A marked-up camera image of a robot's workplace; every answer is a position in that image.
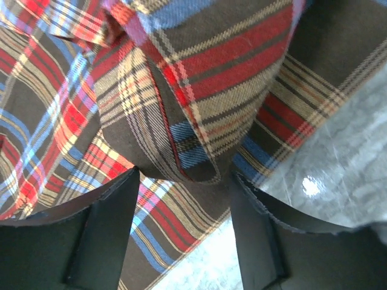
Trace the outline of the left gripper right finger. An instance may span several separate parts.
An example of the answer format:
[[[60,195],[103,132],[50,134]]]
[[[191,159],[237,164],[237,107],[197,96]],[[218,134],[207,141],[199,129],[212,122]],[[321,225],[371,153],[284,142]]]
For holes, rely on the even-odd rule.
[[[386,223],[347,228],[235,174],[231,214],[244,289],[385,289]]]

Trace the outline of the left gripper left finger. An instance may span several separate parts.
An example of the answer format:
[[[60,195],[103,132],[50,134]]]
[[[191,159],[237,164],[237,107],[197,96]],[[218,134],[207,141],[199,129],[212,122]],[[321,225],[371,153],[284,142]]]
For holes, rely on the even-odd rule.
[[[1,222],[2,289],[117,289],[140,172],[25,219]]]

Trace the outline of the red brown plaid shirt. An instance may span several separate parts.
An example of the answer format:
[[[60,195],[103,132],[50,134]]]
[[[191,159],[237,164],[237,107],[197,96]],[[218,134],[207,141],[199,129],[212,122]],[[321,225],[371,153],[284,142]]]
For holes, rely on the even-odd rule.
[[[137,168],[149,289],[385,64],[385,1],[2,1],[1,222]]]

